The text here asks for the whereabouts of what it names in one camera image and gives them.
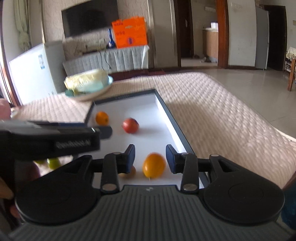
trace blue vase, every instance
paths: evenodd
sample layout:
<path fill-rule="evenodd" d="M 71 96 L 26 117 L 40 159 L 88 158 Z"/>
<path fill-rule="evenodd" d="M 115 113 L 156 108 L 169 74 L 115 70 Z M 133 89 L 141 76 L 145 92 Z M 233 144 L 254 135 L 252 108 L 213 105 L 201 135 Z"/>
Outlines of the blue vase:
<path fill-rule="evenodd" d="M 116 44 L 112 38 L 112 31 L 110 28 L 108 29 L 108 32 L 109 32 L 109 43 L 107 44 L 107 48 L 108 49 L 115 48 Z"/>

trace television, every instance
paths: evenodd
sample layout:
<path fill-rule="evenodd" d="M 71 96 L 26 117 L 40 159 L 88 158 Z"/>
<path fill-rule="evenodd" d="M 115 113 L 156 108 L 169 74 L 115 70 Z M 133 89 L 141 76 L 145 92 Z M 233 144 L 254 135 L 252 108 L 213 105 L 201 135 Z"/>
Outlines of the television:
<path fill-rule="evenodd" d="M 65 38 L 109 27 L 118 18 L 117 0 L 91 0 L 64 9 Z"/>

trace person's hand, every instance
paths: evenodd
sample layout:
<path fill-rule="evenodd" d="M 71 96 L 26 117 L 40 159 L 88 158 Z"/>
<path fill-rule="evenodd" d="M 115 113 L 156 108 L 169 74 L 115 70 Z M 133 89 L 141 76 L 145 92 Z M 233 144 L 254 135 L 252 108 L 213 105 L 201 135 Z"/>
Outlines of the person's hand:
<path fill-rule="evenodd" d="M 11 109 L 6 99 L 0 99 L 0 120 L 10 120 Z"/>
<path fill-rule="evenodd" d="M 0 178 L 0 198 L 11 200 L 13 197 L 14 194 L 11 189 L 7 186 L 5 181 Z"/>

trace food on plate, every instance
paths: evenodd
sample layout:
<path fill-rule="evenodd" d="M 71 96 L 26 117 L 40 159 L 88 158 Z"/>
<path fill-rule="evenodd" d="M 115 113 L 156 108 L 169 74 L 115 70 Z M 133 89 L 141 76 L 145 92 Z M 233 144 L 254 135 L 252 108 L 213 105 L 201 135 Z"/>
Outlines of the food on plate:
<path fill-rule="evenodd" d="M 109 116 L 103 111 L 98 112 L 96 114 L 96 123 L 99 126 L 107 126 L 107 125 L 109 125 Z"/>
<path fill-rule="evenodd" d="M 102 69 L 95 69 L 66 77 L 64 84 L 74 93 L 98 91 L 108 84 L 108 74 Z"/>
<path fill-rule="evenodd" d="M 133 134 L 138 131 L 139 123 L 133 118 L 128 118 L 122 123 L 122 128 L 126 133 Z"/>
<path fill-rule="evenodd" d="M 166 166 L 164 157 L 158 153 L 150 153 L 143 163 L 143 173 L 147 178 L 160 177 Z"/>
<path fill-rule="evenodd" d="M 52 170 L 55 170 L 61 166 L 61 163 L 58 158 L 48 158 L 47 164 L 48 164 L 48 167 Z"/>
<path fill-rule="evenodd" d="M 130 173 L 119 173 L 118 176 L 124 179 L 132 179 L 136 175 L 136 168 L 132 166 Z"/>

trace gray refrigerator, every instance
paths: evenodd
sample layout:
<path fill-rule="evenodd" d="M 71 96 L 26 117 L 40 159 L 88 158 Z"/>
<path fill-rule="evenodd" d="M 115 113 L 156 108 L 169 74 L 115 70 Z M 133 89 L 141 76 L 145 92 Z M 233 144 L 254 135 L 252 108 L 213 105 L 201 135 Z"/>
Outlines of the gray refrigerator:
<path fill-rule="evenodd" d="M 256 69 L 266 69 L 269 51 L 269 18 L 268 11 L 256 7 L 257 17 L 257 47 Z"/>

